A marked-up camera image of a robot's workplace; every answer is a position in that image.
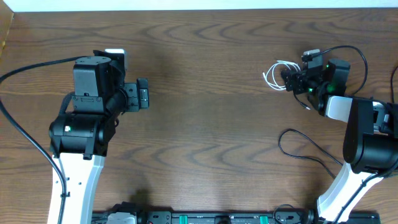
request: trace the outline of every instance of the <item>green tape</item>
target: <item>green tape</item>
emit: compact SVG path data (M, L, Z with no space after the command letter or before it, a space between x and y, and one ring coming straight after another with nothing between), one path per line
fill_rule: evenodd
M260 224L268 224L268 216L261 215L260 216Z
M188 224L188 215L180 215L180 224Z

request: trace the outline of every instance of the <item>white backdrop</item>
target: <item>white backdrop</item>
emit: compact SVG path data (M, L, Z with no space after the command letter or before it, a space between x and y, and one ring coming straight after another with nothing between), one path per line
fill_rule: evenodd
M398 0L4 0L4 2L14 12L398 7Z

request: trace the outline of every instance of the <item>wooden tabletop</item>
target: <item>wooden tabletop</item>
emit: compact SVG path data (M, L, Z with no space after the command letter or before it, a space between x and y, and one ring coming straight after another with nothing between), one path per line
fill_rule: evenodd
M389 101L397 9L17 13L0 72L124 48L126 81L149 79L150 108L119 118L95 210L122 201L199 211L314 208L333 179L319 164L284 156L277 138L298 129L343 161L346 124L303 109L292 93L267 86L261 73L275 60L299 63L305 50L346 44L369 62L357 95ZM350 49L325 56L332 57L351 63L347 93L357 89L361 57ZM0 89L9 112L46 149L49 125L73 91L72 68L73 62L30 70ZM46 222L51 167L3 116L0 122L0 220ZM296 134L282 146L340 170ZM383 180L356 209L377 210L383 223L396 223L397 184L398 178Z

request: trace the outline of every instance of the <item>coiled white cable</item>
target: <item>coiled white cable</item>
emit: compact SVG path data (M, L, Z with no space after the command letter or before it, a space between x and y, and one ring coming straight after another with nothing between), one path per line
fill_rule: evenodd
M275 81L275 76L274 76L274 70L275 70L275 68L276 68L278 65L285 65L289 70L291 70L292 68L289 66L289 65L291 65L291 66L294 67L294 69L296 70L296 72L299 72L299 71L301 71L300 66L299 66L298 64L294 63L294 62L287 62L287 61L283 61L283 60L277 60L276 62L277 62L277 63L275 63L273 66L271 66L271 68L268 69L268 72L267 72L267 73L263 72L263 73L262 73L262 76L264 77L264 80L266 81L266 83L267 83L271 88L273 88L274 90L278 90L278 91L286 90L286 87L285 87L285 86L280 86L280 85L278 85L278 83L276 83L276 81ZM268 74L269 74L270 71L272 71L272 80L274 81L274 83L270 83L270 82L268 81Z

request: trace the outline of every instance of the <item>white cord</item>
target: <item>white cord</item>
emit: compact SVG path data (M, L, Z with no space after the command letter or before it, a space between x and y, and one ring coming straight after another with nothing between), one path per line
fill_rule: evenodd
M278 83L276 83L276 81L275 81L274 70L275 70L276 66L278 66L278 65L285 65L289 70L291 70L292 68L289 67L289 65L291 65L291 66L294 67L294 69L296 69L296 72L301 71L300 66L299 66L298 64L294 63L294 62L286 62L286 61L283 61L283 60L277 60L276 62L277 62L277 63L275 63L273 66L271 66L271 68L268 69L268 72L267 72L267 73L263 72L263 73L262 73L262 76L264 77L266 83L267 83L271 88L273 88L274 90L278 90L278 91L286 90L286 87L285 87L285 86L280 86L280 85L278 85ZM271 70L272 70L272 80L274 81L274 83L270 83L270 82L268 81L268 79L267 79L267 78L268 78L268 73L269 73Z

